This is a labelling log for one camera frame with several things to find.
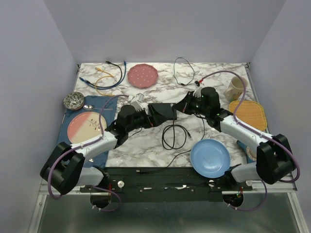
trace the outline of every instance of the lavender wall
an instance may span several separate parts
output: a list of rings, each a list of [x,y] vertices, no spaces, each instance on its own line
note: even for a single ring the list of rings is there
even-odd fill
[[[44,0],[78,62],[249,62],[284,0]]]
[[[77,66],[42,0],[0,3],[0,231],[28,231]]]
[[[301,166],[298,199],[311,229],[311,1],[288,0],[251,62],[272,133],[286,135]]]

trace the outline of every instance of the white marble surface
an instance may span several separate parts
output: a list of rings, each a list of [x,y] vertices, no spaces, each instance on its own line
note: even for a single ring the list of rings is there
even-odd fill
[[[127,70],[136,65],[137,63],[128,63]],[[154,66],[158,70],[159,78],[157,83],[147,89],[139,89],[133,87],[128,81],[127,77],[121,85],[116,88],[104,91],[106,94],[127,94],[135,95],[142,93],[145,95],[144,101],[146,103],[152,102],[178,102],[183,99],[188,91],[195,89],[194,85],[180,86],[173,78],[173,64],[172,63],[148,63]],[[215,64],[215,63],[191,63],[195,70],[195,80],[200,80],[203,76],[215,72],[217,70],[231,70],[242,77],[247,79],[246,70],[243,64]],[[85,78],[92,83],[95,83],[99,77],[104,74],[96,71],[95,67],[110,72],[115,75],[115,78],[104,78],[98,85],[111,85],[120,78],[120,70],[112,65],[102,63],[84,63],[81,65],[79,77]],[[179,82],[187,83],[192,77],[192,70],[187,64],[179,63],[175,65],[176,77]],[[204,80],[205,86],[215,87],[220,96],[221,106],[228,110],[229,103],[223,96],[223,91],[228,87],[230,80],[233,78],[232,74],[217,74]],[[78,79],[75,91],[87,95],[99,95],[95,89],[88,87],[84,82]],[[254,100],[253,92],[250,85],[247,87],[246,100]],[[119,98],[118,108],[124,104],[127,104],[128,100],[125,98]],[[192,146],[198,142],[203,135],[203,123],[201,119],[195,116],[188,116],[182,113],[177,113],[178,120],[176,124],[183,125],[192,136],[191,139],[187,139],[186,144],[179,150],[165,150],[161,144],[161,136],[163,128],[171,124],[171,122],[165,122],[159,127],[151,129],[143,129],[140,133],[129,138],[122,146],[109,152],[106,166],[167,166],[173,157],[183,151],[190,150]],[[231,156],[231,166],[246,163],[246,156],[244,152],[237,146],[236,139],[220,133],[205,123],[205,138],[212,138],[221,141],[229,150]],[[177,145],[184,140],[183,131],[176,128]],[[168,143],[172,142],[173,131],[168,131],[166,134]],[[191,166],[190,153],[185,153],[178,156],[171,166]]]

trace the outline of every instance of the bowl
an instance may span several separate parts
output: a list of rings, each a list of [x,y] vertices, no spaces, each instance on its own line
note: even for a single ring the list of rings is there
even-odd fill
[[[72,92],[64,98],[64,106],[70,110],[79,110],[84,105],[84,95],[80,92]]]

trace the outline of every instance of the mug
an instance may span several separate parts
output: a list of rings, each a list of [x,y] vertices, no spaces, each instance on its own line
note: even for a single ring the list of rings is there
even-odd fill
[[[245,87],[248,86],[248,81],[245,78],[242,78],[243,82],[245,83]],[[237,100],[240,95],[243,93],[244,87],[242,81],[235,76],[231,79],[231,82],[228,88],[224,91],[225,99],[229,102]]]

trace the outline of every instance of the spoon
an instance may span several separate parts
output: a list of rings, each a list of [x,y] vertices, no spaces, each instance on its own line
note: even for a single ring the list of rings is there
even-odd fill
[[[95,110],[101,110],[101,108],[94,108],[92,105],[88,105],[88,104],[84,105],[83,109],[87,110],[87,111],[92,111],[94,109]],[[112,108],[104,108],[104,110],[106,110],[106,111],[108,110],[109,111],[109,110],[112,110]]]

